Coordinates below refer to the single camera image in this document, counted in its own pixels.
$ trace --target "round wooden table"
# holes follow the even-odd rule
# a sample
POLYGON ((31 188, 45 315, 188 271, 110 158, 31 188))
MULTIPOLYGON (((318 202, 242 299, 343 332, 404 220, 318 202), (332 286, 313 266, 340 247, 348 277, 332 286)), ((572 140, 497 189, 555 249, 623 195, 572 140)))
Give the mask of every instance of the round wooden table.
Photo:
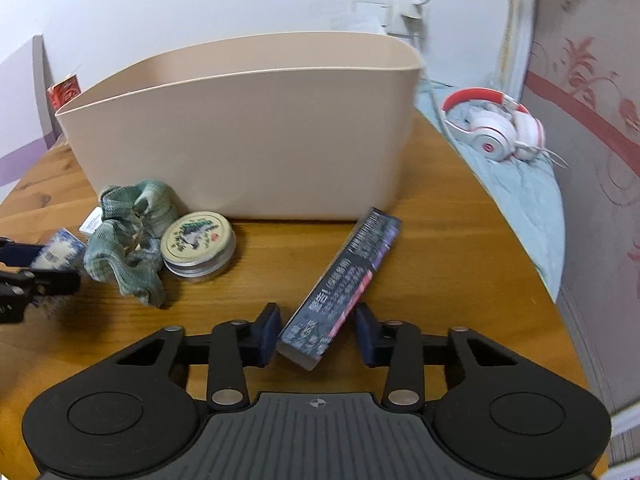
MULTIPOLYGON (((390 213, 404 221, 392 251, 364 295, 379 319, 405 319, 423 333, 472 327, 559 375, 584 385, 569 336, 509 225, 472 172, 416 114, 399 199, 390 213)), ((54 148, 0 205, 0 235, 44 242, 78 226, 97 205, 69 147, 54 148)), ((165 325, 208 333, 222 321, 254 319, 269 301, 286 320, 340 248, 352 223, 233 222, 238 258, 229 272, 193 284, 166 270, 164 309, 123 298, 113 284, 87 281, 52 316, 31 308, 26 322, 0 326, 0 472, 31 480, 37 471, 20 433, 27 405, 43 390, 165 325)), ((385 368, 360 361, 353 327, 343 328, 312 372, 276 355, 265 369, 246 368, 258 391, 382 392, 385 368)), ((425 368, 426 395, 444 391, 442 371, 425 368)), ((188 390, 204 398, 205 370, 188 390)))

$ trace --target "white and red headphones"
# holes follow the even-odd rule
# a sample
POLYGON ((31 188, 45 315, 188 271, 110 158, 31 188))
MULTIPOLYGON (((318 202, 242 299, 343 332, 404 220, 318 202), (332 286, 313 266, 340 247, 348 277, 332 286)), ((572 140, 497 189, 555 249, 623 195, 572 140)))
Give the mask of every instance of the white and red headphones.
POLYGON ((441 106, 441 113, 456 140, 469 144, 486 158, 505 160, 514 156, 531 160, 545 148, 545 129, 529 111, 507 94, 489 88, 465 88, 450 94, 441 106), (469 129, 456 126, 447 119, 447 113, 466 101, 482 100, 500 105, 511 114, 513 122, 502 115, 482 110, 470 117, 469 129))

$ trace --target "green cloth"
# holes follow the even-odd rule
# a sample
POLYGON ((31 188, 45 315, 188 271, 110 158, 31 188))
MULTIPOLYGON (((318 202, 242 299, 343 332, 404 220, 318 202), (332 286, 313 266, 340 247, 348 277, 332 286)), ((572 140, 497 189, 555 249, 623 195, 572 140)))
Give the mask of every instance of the green cloth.
POLYGON ((116 279, 123 296, 162 305, 160 238, 178 218, 171 193, 169 186, 157 180, 109 186, 100 192, 102 224, 91 235, 84 254, 89 276, 103 283, 116 279))

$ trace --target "white wall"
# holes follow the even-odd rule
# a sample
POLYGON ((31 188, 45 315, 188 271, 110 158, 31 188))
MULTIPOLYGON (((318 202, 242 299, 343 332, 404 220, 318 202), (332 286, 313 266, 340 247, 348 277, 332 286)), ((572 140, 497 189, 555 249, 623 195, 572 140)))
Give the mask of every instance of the white wall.
MULTIPOLYGON (((507 0, 434 0, 431 77, 487 83, 506 10, 507 0)), ((77 71, 86 89, 165 50, 257 32, 340 28, 347 11, 347 0, 0 0, 0 60, 42 34, 50 78, 77 71)))
POLYGON ((34 36, 0 63, 0 158, 52 130, 41 59, 42 38, 34 36))

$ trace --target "headphone ear cup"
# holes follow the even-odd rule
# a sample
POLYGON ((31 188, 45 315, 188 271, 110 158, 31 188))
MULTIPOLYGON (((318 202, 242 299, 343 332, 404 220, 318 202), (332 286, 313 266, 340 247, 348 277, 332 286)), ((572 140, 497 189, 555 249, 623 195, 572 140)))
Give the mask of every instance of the headphone ear cup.
POLYGON ((504 160, 516 149, 516 129, 495 112, 485 110, 474 114, 469 131, 473 135, 471 145, 491 160, 504 160))
POLYGON ((545 147, 545 129, 542 123, 524 112, 514 112, 513 122, 516 126, 517 141, 531 147, 530 150, 517 148, 513 156, 519 160, 535 158, 545 147))

